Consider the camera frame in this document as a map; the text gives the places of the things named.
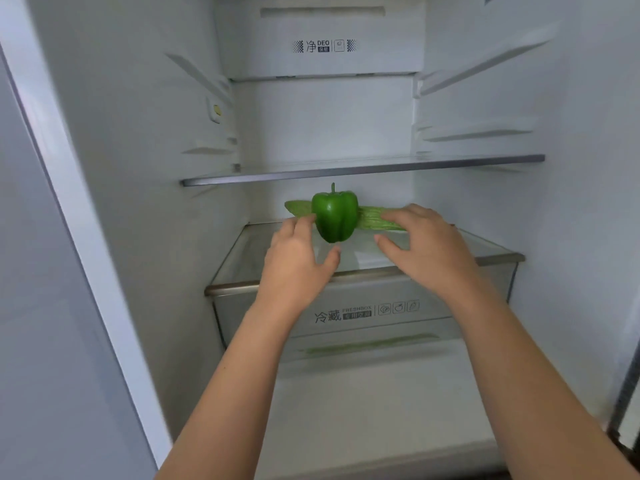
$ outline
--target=refrigerator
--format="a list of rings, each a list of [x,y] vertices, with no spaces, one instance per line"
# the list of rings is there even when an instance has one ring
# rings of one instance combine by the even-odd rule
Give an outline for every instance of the refrigerator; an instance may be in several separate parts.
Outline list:
[[[606,428],[640,339],[638,20],[640,0],[0,1],[4,62],[156,464],[284,203],[332,183],[463,229]],[[502,468],[455,322],[377,274],[392,264],[372,235],[348,243],[285,348],[256,478]]]

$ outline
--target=white sensor cover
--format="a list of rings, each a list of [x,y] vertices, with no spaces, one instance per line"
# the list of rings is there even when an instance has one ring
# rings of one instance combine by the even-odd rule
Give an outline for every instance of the white sensor cover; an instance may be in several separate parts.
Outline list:
[[[426,0],[220,0],[233,80],[422,70]]]

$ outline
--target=green bell pepper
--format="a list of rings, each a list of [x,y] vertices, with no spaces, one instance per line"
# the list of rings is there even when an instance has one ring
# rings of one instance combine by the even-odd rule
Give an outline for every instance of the green bell pepper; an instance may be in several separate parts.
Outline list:
[[[311,199],[316,227],[326,242],[342,242],[351,237],[358,225],[358,198],[353,192],[319,193]]]

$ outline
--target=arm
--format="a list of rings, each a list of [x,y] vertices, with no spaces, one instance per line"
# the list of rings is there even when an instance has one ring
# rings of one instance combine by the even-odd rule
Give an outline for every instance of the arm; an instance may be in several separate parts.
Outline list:
[[[455,227],[415,204],[383,218],[409,231],[410,250],[376,236],[380,249],[439,295],[458,321],[513,478],[640,479],[482,277]]]
[[[284,342],[340,263],[334,248],[316,264],[314,217],[289,219],[274,234],[255,303],[156,480],[253,478]]]

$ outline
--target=green vegetable in drawer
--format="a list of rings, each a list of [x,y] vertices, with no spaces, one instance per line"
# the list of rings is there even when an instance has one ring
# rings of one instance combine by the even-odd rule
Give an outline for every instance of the green vegetable in drawer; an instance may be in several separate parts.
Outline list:
[[[284,206],[295,217],[304,217],[312,214],[311,202],[308,200],[290,200]],[[387,211],[384,207],[358,207],[357,229],[371,230],[404,230],[398,224],[385,221],[380,218],[380,214]]]
[[[353,192],[319,193],[311,200],[311,211],[316,215],[316,228],[326,242],[346,241],[358,224],[358,198]]]

